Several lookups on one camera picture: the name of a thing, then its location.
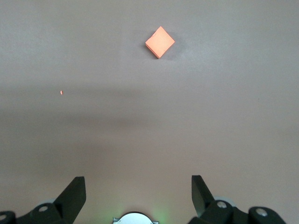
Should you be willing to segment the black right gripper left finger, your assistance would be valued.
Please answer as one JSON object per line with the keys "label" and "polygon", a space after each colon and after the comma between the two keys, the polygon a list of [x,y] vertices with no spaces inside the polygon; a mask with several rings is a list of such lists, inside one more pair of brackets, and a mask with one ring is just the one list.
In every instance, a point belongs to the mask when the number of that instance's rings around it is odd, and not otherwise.
{"label": "black right gripper left finger", "polygon": [[53,202],[42,203],[21,217],[0,211],[0,224],[73,224],[85,202],[85,178],[75,177]]}

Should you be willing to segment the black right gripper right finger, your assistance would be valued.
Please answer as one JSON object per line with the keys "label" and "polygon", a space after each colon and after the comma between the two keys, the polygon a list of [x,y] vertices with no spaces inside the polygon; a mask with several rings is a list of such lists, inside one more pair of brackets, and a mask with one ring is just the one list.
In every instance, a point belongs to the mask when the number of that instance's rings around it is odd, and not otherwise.
{"label": "black right gripper right finger", "polygon": [[251,207],[247,213],[223,199],[215,199],[202,176],[192,176],[192,202],[197,216],[188,224],[286,224],[267,207]]}

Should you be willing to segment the orange foam block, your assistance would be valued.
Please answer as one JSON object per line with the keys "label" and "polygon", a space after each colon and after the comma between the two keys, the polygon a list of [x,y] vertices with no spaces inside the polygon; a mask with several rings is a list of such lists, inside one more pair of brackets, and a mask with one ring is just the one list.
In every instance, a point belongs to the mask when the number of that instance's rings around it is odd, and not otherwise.
{"label": "orange foam block", "polygon": [[160,59],[174,43],[175,40],[160,26],[145,42],[145,46]]}

